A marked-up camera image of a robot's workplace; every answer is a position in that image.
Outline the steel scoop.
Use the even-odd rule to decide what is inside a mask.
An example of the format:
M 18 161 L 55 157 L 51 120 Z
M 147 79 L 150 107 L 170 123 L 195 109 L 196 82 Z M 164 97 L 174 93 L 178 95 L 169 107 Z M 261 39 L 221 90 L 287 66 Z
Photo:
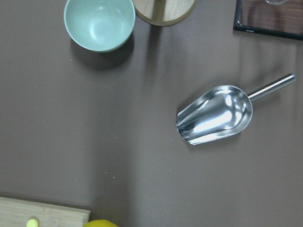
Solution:
M 214 87 L 177 114 L 177 131 L 191 145 L 236 135 L 252 119 L 252 102 L 294 82 L 289 73 L 249 94 L 232 85 Z

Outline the wooden cup stand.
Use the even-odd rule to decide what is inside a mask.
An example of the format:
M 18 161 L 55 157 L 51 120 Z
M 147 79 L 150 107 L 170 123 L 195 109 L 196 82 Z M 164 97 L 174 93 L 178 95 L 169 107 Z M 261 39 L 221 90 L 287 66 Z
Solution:
M 171 26 L 183 21 L 197 0 L 132 0 L 139 18 L 155 26 Z

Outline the wooden cutting board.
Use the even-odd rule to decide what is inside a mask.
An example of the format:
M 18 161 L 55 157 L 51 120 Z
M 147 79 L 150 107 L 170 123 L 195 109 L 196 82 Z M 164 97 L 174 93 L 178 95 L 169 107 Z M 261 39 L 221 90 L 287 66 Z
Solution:
M 25 227 L 30 219 L 36 219 L 40 227 L 82 227 L 88 223 L 89 217 L 89 210 L 0 198 L 2 227 Z

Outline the yellow lemon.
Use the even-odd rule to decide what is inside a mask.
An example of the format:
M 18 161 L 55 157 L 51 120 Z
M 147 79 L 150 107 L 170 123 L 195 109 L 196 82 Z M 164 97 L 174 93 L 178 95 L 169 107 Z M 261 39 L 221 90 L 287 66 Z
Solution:
M 118 227 L 118 225 L 109 220 L 98 219 L 86 223 L 84 227 Z

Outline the mint green bowl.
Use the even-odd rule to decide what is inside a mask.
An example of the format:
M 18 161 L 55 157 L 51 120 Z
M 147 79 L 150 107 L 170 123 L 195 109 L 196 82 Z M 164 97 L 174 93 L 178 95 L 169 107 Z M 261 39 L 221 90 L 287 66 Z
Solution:
M 131 36 L 135 9 L 130 0 L 68 0 L 63 17 L 76 44 L 93 52 L 111 52 Z

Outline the yellow plastic knife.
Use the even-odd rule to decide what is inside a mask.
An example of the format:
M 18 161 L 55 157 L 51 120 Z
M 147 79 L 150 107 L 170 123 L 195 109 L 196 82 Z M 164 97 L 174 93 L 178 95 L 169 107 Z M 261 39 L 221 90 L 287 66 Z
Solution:
M 39 221 L 36 218 L 31 218 L 27 221 L 26 227 L 39 227 Z

